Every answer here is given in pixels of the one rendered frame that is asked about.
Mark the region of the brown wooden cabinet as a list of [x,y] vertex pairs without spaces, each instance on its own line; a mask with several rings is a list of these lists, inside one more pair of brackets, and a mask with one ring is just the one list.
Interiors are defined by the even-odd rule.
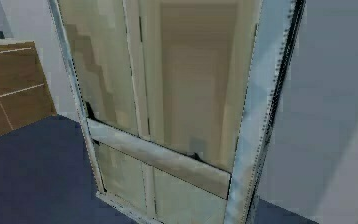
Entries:
[[0,136],[56,114],[35,43],[0,40]]

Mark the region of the silver framed glass door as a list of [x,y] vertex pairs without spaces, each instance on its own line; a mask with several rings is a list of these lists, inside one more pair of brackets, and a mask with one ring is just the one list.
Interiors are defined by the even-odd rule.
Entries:
[[47,0],[97,196],[137,224],[254,224],[306,0]]

